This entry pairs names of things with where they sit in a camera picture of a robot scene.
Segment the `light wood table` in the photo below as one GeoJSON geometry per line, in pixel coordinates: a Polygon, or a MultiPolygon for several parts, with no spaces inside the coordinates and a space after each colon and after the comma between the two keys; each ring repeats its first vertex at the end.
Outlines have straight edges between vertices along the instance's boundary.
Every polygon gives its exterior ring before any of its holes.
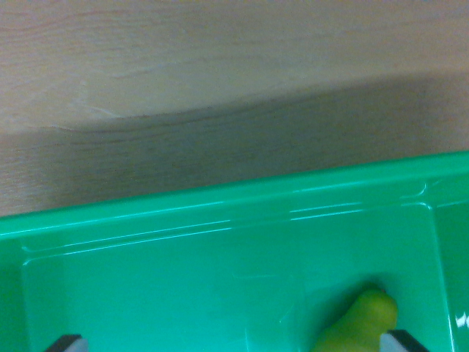
{"type": "Polygon", "coordinates": [[[469,147],[466,1],[6,1],[0,216],[469,147]]]}

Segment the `yellow pear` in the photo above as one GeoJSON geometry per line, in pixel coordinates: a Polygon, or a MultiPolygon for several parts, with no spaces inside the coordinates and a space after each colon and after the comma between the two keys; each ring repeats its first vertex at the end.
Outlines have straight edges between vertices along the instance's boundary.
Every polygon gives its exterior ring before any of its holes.
{"type": "Polygon", "coordinates": [[[396,322],[396,302],[381,290],[367,290],[324,330],[312,352],[379,352],[381,334],[395,329],[396,322]]]}

